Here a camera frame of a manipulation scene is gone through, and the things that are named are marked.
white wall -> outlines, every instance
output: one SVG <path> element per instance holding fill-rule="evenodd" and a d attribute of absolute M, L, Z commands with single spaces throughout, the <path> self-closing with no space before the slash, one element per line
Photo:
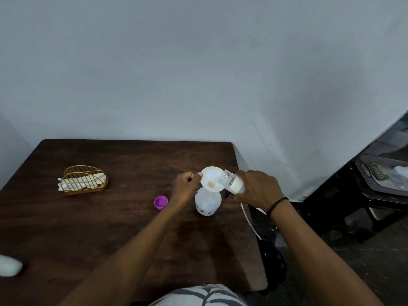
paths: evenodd
<path fill-rule="evenodd" d="M 0 114 L 0 189 L 32 150 L 20 133 Z"/>
<path fill-rule="evenodd" d="M 408 0 L 2 0 L 0 109 L 44 138 L 219 140 L 307 195 L 408 109 Z"/>

white napkin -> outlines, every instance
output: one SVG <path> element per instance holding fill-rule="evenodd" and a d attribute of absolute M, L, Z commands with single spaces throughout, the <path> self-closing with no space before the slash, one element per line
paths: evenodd
<path fill-rule="evenodd" d="M 58 184 L 59 191 L 72 191 L 81 190 L 83 188 L 97 188 L 100 184 L 105 182 L 106 175 L 104 173 L 97 173 L 79 178 L 58 178 L 58 180 L 60 181 Z"/>

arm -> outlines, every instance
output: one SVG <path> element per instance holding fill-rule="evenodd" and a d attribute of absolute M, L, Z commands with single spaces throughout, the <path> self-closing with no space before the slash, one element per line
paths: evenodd
<path fill-rule="evenodd" d="M 60 306 L 126 305 L 142 282 L 176 215 L 196 192 L 201 173 L 180 174 L 169 204 L 130 242 L 109 257 L 74 289 Z"/>
<path fill-rule="evenodd" d="M 245 191 L 235 201 L 265 212 L 284 197 L 278 181 L 257 171 L 237 172 Z M 322 305 L 383 305 L 360 277 L 312 230 L 292 204 L 282 201 L 271 218 Z"/>

black wristband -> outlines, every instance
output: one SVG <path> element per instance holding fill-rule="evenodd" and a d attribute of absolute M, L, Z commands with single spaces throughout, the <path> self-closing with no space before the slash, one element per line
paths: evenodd
<path fill-rule="evenodd" d="M 289 200 L 287 197 L 283 197 L 280 200 L 277 200 L 275 203 L 272 204 L 272 206 L 268 209 L 268 211 L 266 212 L 266 216 L 269 218 L 271 216 L 271 213 L 273 211 L 273 209 L 283 200 Z"/>

small clear bottle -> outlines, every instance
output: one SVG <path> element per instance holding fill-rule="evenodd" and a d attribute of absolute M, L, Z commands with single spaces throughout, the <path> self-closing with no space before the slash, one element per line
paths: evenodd
<path fill-rule="evenodd" d="M 242 193 L 245 190 L 242 179 L 228 170 L 224 170 L 224 174 L 218 178 L 218 182 L 232 194 Z"/>

